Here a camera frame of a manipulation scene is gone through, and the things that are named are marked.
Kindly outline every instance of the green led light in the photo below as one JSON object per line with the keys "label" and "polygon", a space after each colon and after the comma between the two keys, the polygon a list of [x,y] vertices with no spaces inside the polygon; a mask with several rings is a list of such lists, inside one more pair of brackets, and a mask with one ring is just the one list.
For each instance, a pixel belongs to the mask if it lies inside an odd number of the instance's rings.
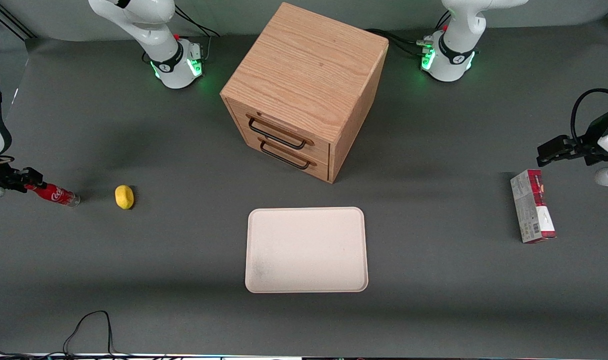
{"label": "green led light", "polygon": [[188,64],[190,71],[197,78],[199,75],[202,75],[202,63],[198,60],[186,59],[186,64]]}
{"label": "green led light", "polygon": [[468,64],[466,66],[466,70],[469,70],[471,68],[471,65],[473,64],[473,58],[475,57],[475,51],[473,51],[473,53],[470,55],[470,60],[468,60]]}
{"label": "green led light", "polygon": [[150,62],[150,66],[151,68],[153,68],[153,71],[155,72],[155,77],[160,79],[160,74],[158,73],[158,69],[155,68],[155,65],[153,64],[153,61]]}
{"label": "green led light", "polygon": [[422,68],[424,70],[428,70],[431,68],[433,64],[433,60],[435,59],[435,50],[431,49],[430,52],[424,55],[424,59],[422,60]]}

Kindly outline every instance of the wooden drawer cabinet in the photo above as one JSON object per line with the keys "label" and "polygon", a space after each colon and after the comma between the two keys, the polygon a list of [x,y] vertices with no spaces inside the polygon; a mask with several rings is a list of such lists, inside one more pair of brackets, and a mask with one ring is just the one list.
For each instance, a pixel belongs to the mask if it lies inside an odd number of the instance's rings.
{"label": "wooden drawer cabinet", "polygon": [[220,95],[247,145],[333,183],[371,109],[388,47],[284,2]]}

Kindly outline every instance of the drawer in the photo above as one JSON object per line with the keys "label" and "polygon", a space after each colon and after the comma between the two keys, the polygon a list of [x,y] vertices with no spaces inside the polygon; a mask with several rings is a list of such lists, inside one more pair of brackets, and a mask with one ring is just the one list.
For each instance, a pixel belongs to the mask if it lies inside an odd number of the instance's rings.
{"label": "drawer", "polygon": [[246,141],[251,139],[247,133],[253,133],[254,137],[269,139],[288,148],[291,153],[302,154],[325,164],[329,162],[329,143],[313,136],[298,134],[297,129],[284,129],[265,114],[233,99],[228,99],[228,103],[240,129],[247,130],[244,132]]}
{"label": "drawer", "polygon": [[304,173],[313,175],[325,182],[329,180],[329,165],[326,162],[306,158],[301,153],[294,153],[290,148],[281,146],[279,143],[275,143],[262,136],[247,138],[247,144],[251,148],[261,151],[269,157],[288,164],[295,169],[299,169]]}

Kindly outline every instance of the gray table surface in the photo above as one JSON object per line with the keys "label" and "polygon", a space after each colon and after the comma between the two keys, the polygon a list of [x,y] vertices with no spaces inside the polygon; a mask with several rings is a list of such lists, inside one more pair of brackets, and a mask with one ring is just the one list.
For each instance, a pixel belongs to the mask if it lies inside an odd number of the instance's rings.
{"label": "gray table surface", "polygon": [[[455,83],[391,48],[333,185],[238,133],[218,93],[254,39],[214,39],[205,77],[180,90],[135,41],[30,43],[8,153],[85,201],[0,199],[0,349],[56,351],[104,309],[130,353],[608,359],[608,188],[581,160],[547,166],[558,239],[530,245],[508,181],[569,132],[583,91],[608,88],[608,20],[490,29]],[[607,110],[588,98],[580,129]],[[130,211],[114,204],[123,183]],[[343,206],[365,214],[364,292],[247,292],[251,210]],[[71,350],[102,352],[105,336],[91,318]]]}

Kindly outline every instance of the wooden cabinet top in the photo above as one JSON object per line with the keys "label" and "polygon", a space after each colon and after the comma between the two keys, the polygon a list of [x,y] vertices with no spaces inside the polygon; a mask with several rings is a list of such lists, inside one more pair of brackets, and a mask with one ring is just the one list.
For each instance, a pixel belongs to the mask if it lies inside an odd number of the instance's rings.
{"label": "wooden cabinet top", "polygon": [[388,40],[283,2],[221,95],[336,142]]}

